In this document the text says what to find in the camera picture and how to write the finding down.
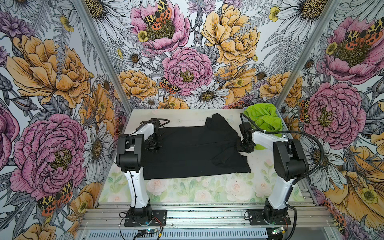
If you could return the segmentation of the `black garment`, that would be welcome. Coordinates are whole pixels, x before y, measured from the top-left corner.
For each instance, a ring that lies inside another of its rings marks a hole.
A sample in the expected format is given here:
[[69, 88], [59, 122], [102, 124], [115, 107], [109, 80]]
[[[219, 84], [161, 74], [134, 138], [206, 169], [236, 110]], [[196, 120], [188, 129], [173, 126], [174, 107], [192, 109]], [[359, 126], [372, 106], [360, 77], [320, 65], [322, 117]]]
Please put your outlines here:
[[145, 180], [251, 172], [247, 157], [237, 151], [241, 138], [220, 114], [203, 126], [166, 127], [158, 140], [161, 147], [142, 158]]

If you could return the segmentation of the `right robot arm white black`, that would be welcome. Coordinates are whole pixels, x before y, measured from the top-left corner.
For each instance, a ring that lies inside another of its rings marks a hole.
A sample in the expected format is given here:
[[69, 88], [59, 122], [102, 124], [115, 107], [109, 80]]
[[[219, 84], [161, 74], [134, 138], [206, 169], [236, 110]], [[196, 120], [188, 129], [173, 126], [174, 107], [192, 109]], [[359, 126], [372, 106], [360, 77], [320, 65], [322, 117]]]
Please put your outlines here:
[[253, 129], [249, 122], [244, 122], [239, 127], [243, 140], [238, 143], [238, 151], [252, 153], [256, 145], [273, 151], [277, 174], [274, 189], [266, 199], [264, 208], [247, 210], [250, 225], [290, 225], [288, 200], [295, 185], [294, 181], [309, 170], [300, 141], [291, 138], [289, 131], [268, 134], [266, 131]]

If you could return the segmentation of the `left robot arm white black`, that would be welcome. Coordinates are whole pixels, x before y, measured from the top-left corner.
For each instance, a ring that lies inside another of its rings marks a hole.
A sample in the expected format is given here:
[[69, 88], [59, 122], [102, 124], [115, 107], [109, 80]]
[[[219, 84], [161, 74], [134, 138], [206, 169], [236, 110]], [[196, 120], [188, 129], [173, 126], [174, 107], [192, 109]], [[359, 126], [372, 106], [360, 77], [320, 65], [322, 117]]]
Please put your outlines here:
[[144, 183], [144, 156], [147, 150], [156, 150], [160, 119], [143, 121], [131, 134], [118, 138], [116, 164], [128, 181], [131, 206], [127, 212], [125, 226], [148, 226], [153, 219], [150, 198]]

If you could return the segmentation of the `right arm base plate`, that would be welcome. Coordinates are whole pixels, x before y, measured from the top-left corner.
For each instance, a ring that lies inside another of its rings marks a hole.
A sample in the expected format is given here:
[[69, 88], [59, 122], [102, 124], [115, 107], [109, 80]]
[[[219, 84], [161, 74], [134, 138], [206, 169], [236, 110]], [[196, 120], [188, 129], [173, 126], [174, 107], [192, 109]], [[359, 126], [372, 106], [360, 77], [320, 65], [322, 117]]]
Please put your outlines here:
[[245, 214], [251, 226], [272, 226], [292, 224], [288, 215], [288, 209], [270, 210], [270, 209], [249, 209]]

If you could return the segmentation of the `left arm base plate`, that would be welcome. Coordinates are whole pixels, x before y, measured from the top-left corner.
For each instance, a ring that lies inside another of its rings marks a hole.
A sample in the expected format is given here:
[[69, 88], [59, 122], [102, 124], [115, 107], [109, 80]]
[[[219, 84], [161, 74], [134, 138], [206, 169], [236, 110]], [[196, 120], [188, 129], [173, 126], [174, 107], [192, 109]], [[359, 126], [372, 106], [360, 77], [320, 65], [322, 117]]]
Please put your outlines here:
[[129, 210], [124, 220], [125, 227], [164, 227], [167, 222], [167, 210], [143, 209]]

